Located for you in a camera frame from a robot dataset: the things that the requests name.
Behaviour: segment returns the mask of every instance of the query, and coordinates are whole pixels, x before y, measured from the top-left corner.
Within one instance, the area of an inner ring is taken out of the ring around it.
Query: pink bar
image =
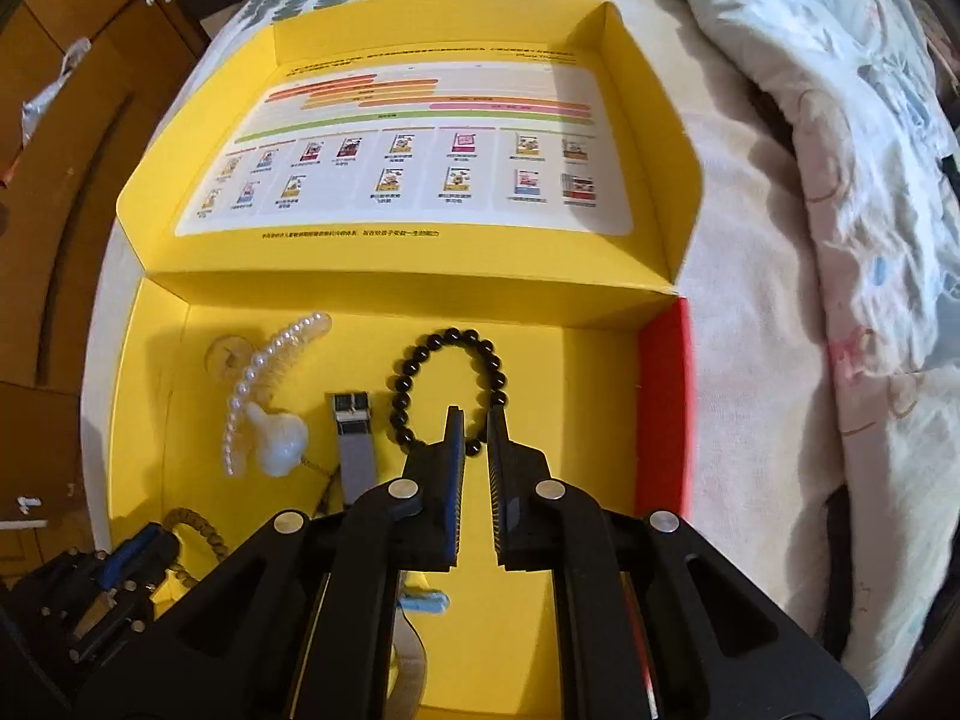
[[[430,109],[434,111],[526,111],[528,113],[555,113],[560,116],[579,116],[589,119],[586,111],[575,111],[572,108],[560,108],[556,105],[508,105],[506,103],[432,103]]]

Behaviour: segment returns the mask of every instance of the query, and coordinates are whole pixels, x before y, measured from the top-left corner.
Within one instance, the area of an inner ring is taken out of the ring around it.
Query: book illustration
[[[391,154],[412,154],[414,152],[413,135],[397,135],[390,146]]]
[[[587,160],[587,146],[583,141],[575,138],[563,138],[563,159],[573,159],[580,162]]]
[[[596,201],[593,179],[565,172],[563,174],[563,196],[573,200]]]
[[[237,165],[240,164],[240,157],[230,157],[227,160],[227,164],[224,165],[224,168],[220,171],[218,178],[229,178],[233,175],[233,171],[237,169]]]
[[[387,167],[381,170],[380,180],[376,182],[376,191],[400,191],[400,180],[403,178],[403,170],[398,167]]]
[[[248,181],[243,185],[240,196],[237,197],[236,205],[251,205],[253,196],[256,194],[256,188],[260,185],[259,181]]]
[[[337,159],[349,159],[357,156],[362,140],[363,138],[344,138],[344,141],[340,143],[339,151],[337,151]]]
[[[514,193],[539,196],[539,172],[514,170]]]
[[[270,170],[274,166],[274,159],[277,157],[277,153],[280,153],[279,148],[268,148],[267,151],[264,151],[260,155],[260,161],[256,163],[256,167],[253,170]]]
[[[448,167],[443,191],[470,191],[470,168]]]
[[[316,162],[317,158],[320,156],[320,149],[323,147],[322,143],[318,141],[310,141],[304,148],[304,154],[299,159],[301,162]]]
[[[305,175],[291,175],[287,179],[287,185],[283,187],[283,191],[280,193],[280,199],[292,200],[299,197],[304,189],[304,178],[306,178]]]
[[[213,209],[214,203],[217,201],[217,197],[220,196],[219,189],[211,189],[203,199],[203,205],[200,205],[201,211],[210,211]]]
[[[522,135],[517,132],[517,156],[539,157],[539,139],[536,135]]]
[[[458,132],[453,136],[453,146],[450,146],[450,151],[455,154],[475,154],[476,138],[477,136],[472,132]]]

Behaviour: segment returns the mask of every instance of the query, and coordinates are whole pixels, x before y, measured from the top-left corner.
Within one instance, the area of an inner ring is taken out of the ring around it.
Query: green bar
[[[320,119],[318,122],[291,124],[289,127],[277,127],[277,129],[267,129],[263,132],[254,132],[251,135],[244,135],[242,138],[237,138],[234,143],[246,143],[247,141],[254,141],[257,138],[269,138],[274,135],[282,135],[286,132],[296,132],[299,129],[310,129],[311,127],[333,127],[335,124],[390,121],[390,119],[462,119],[466,117],[477,117],[483,119],[535,119],[539,122],[589,124],[593,126],[592,119],[578,119],[573,116],[556,116],[549,113],[511,113],[507,116],[504,116],[503,112],[501,111],[397,111],[397,113],[380,113],[366,116],[342,116],[339,117],[339,119]]]

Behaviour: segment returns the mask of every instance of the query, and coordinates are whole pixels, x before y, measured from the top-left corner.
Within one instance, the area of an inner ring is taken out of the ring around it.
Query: silver screw
[[[387,492],[394,498],[406,500],[419,492],[419,486],[413,479],[395,479],[390,483]]]
[[[296,533],[304,526],[304,516],[299,512],[284,512],[274,517],[274,530],[277,533]]]
[[[566,493],[563,482],[558,482],[556,479],[544,479],[542,482],[536,483],[534,490],[536,490],[537,495],[548,501],[559,501]]]
[[[656,531],[661,533],[673,533],[680,527],[680,517],[673,512],[653,512],[650,515],[650,524]]]

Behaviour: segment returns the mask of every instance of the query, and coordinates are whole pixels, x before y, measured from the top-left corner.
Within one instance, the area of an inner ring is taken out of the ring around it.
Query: printed chart
[[[277,86],[213,160],[176,234],[381,221],[629,233],[593,75],[445,62]]]

